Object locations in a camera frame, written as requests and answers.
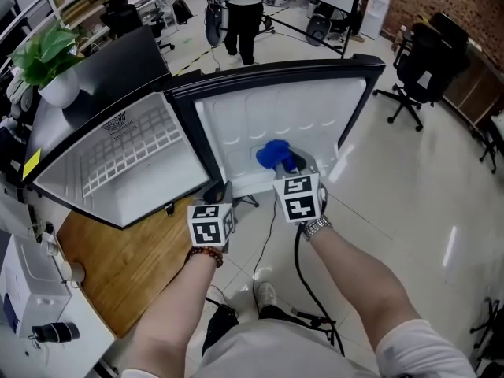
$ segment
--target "brick wall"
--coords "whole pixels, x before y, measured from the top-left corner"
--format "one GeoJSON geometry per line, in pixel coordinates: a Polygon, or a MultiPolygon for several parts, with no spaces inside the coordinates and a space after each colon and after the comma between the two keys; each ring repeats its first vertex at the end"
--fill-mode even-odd
{"type": "Polygon", "coordinates": [[[402,24],[410,27],[418,13],[430,17],[438,11],[463,27],[504,70],[504,0],[391,0],[384,29],[396,34],[402,24]]]}

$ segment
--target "forearm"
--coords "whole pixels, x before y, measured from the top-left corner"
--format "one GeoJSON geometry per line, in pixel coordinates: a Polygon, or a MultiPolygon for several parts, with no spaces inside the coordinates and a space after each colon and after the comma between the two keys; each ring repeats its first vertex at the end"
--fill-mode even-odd
{"type": "Polygon", "coordinates": [[[215,269],[214,259],[196,254],[159,294],[138,323],[129,368],[160,378],[183,375],[187,345],[201,318],[215,269]]]}
{"type": "Polygon", "coordinates": [[[381,261],[329,227],[310,242],[338,289],[359,313],[373,348],[392,328],[418,317],[401,282],[381,261]]]}

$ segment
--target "shoe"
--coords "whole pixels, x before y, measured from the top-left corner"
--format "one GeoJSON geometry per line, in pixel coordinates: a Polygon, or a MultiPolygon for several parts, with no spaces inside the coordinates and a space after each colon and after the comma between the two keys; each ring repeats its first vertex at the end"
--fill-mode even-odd
{"type": "Polygon", "coordinates": [[[258,289],[258,308],[263,309],[265,306],[276,305],[276,291],[274,286],[265,281],[261,283],[258,289]]]}
{"type": "MultiPolygon", "coordinates": [[[[231,308],[231,306],[228,304],[228,301],[226,301],[226,298],[224,297],[224,293],[216,286],[211,285],[210,287],[208,287],[206,297],[215,301],[217,304],[226,305],[231,308]]],[[[209,304],[217,311],[217,306],[213,302],[209,301],[209,304]]]]}
{"type": "Polygon", "coordinates": [[[351,35],[350,39],[352,39],[353,41],[357,41],[357,42],[364,42],[365,41],[365,39],[362,38],[361,34],[351,35]]]}

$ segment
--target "bracelet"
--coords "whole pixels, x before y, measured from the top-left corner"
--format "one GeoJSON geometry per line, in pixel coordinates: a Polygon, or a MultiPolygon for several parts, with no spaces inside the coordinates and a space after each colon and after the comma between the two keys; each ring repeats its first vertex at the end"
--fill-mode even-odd
{"type": "Polygon", "coordinates": [[[326,216],[322,216],[318,220],[312,221],[307,224],[303,228],[303,234],[307,241],[310,241],[311,238],[323,227],[332,227],[331,221],[328,220],[326,216]]]}
{"type": "Polygon", "coordinates": [[[184,262],[184,264],[188,263],[189,259],[191,259],[196,254],[205,254],[215,259],[217,268],[220,268],[224,264],[222,252],[212,246],[193,246],[187,253],[186,261],[184,262]]]}

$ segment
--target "blue object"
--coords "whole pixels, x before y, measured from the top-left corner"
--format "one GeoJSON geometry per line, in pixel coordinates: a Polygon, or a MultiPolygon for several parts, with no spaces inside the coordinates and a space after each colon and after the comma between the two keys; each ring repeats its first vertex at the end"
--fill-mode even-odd
{"type": "Polygon", "coordinates": [[[289,146],[285,140],[270,140],[256,153],[255,157],[259,164],[267,169],[274,169],[281,162],[287,172],[292,172],[296,164],[289,146]]]}

